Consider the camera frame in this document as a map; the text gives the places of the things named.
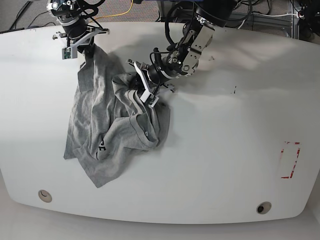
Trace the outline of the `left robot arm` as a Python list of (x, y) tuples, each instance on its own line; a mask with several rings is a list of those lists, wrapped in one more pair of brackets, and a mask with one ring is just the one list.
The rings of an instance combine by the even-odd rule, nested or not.
[[(133, 85), (141, 92), (140, 100), (153, 107), (160, 88), (173, 88), (166, 83), (174, 78), (192, 75), (199, 64), (203, 50), (210, 44), (215, 27), (223, 28), (237, 5), (235, 0), (182, 1), (174, 4), (165, 17), (164, 32), (169, 46), (166, 51), (156, 47), (149, 54), (150, 64), (128, 60), (137, 75)], [(170, 35), (173, 13), (190, 8), (191, 17), (182, 29), (182, 38), (175, 42)]]

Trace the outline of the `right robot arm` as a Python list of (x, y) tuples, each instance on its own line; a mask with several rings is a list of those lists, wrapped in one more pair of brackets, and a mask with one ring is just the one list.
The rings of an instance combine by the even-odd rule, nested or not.
[(49, 0), (47, 11), (56, 18), (64, 32), (57, 31), (53, 40), (59, 40), (62, 46), (62, 59), (76, 59), (78, 54), (93, 58), (95, 36), (109, 34), (95, 19), (103, 0), (88, 3), (85, 0)]

